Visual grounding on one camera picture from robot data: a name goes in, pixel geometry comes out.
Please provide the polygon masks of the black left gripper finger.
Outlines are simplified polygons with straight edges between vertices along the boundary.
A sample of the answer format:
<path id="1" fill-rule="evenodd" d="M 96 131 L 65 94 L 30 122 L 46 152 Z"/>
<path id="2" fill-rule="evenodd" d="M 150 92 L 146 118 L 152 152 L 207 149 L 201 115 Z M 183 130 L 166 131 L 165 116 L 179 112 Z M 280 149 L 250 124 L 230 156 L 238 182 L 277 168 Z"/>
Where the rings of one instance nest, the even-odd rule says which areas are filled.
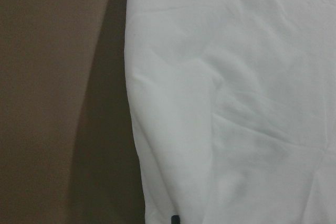
<path id="1" fill-rule="evenodd" d="M 173 215 L 171 217 L 171 224 L 180 224 L 180 216 L 179 215 Z"/>

